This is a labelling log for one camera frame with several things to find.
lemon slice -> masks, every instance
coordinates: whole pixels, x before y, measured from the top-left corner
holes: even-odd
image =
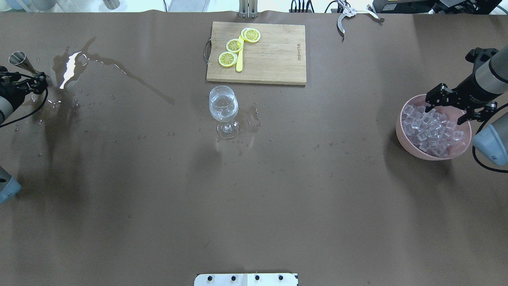
[[[241,35],[249,43],[257,43],[261,38],[261,33],[259,30],[254,28],[243,29]]]
[[[231,67],[236,64],[238,56],[230,51],[225,51],[219,55],[219,64],[223,67]]]
[[[239,52],[241,49],[243,49],[243,43],[240,39],[231,39],[226,44],[226,50],[230,52]]]

water puddle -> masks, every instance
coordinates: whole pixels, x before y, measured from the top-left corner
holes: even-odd
[[[83,74],[91,62],[97,62],[101,66],[114,66],[124,75],[149,88],[162,99],[166,100],[169,104],[176,104],[176,100],[174,98],[163,94],[155,87],[149,85],[139,76],[136,76],[127,70],[125,66],[120,62],[114,59],[103,58],[96,53],[89,53],[88,48],[95,41],[95,39],[96,38],[93,37],[88,42],[86,42],[80,51],[73,52],[72,54],[69,52],[69,48],[67,47],[63,55],[58,55],[53,59],[53,71],[56,74],[56,82],[59,89],[65,89],[69,82],[76,81],[81,76],[81,74]]]

wooden cutting board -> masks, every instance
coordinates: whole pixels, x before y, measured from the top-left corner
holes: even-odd
[[[238,38],[246,27],[258,29],[261,39],[257,43],[245,42],[243,71],[236,72],[235,66],[221,66],[218,57],[226,51],[226,43]],[[214,22],[211,43],[208,81],[307,84],[304,25]]]

metal jigger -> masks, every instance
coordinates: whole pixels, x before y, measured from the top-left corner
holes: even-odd
[[[30,61],[26,57],[26,54],[22,51],[17,51],[13,53],[9,57],[9,63],[15,65],[16,67],[29,71],[32,74],[38,73],[38,71],[36,71],[34,67],[31,65]]]

spilled water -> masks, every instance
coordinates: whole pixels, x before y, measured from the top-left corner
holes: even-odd
[[[176,100],[174,98],[171,98],[163,94],[158,89],[147,84],[139,76],[136,76],[129,70],[127,70],[125,66],[120,62],[114,59],[103,58],[96,53],[89,53],[88,48],[95,41],[95,39],[96,38],[93,37],[88,42],[86,42],[86,44],[80,51],[74,52],[72,54],[69,54],[69,48],[67,47],[63,55],[58,55],[53,59],[53,71],[56,74],[56,81],[59,89],[63,90],[69,84],[69,82],[76,81],[81,76],[81,74],[83,74],[83,72],[86,70],[86,67],[90,62],[97,62],[100,63],[101,66],[103,65],[114,66],[124,75],[134,79],[135,81],[152,90],[155,94],[159,95],[169,104],[172,105],[176,104]]]
[[[240,124],[240,132],[255,133],[262,125],[258,109],[255,106],[238,110],[235,120]]]

